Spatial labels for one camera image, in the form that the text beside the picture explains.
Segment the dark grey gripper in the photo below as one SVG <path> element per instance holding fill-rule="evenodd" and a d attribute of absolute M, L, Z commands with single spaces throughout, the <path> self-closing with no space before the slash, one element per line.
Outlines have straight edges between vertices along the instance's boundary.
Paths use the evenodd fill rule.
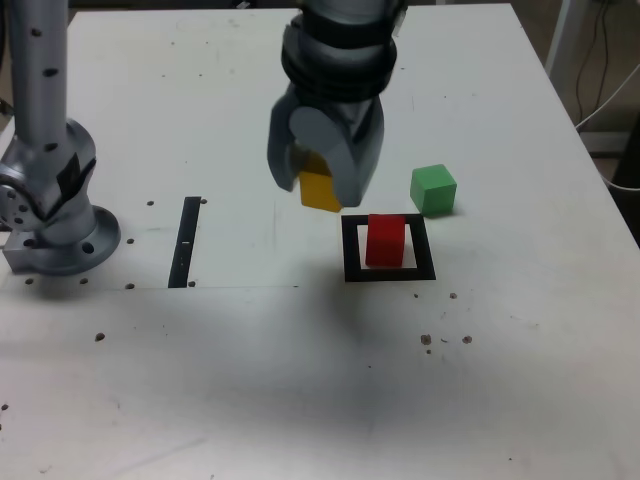
<path fill-rule="evenodd" d="M 378 98 L 340 103 L 313 95 L 297 97 L 290 84 L 271 110 L 269 169 L 276 185 L 288 192 L 304 172 L 328 173 L 341 206 L 357 207 L 377 167 L 383 138 Z"/>

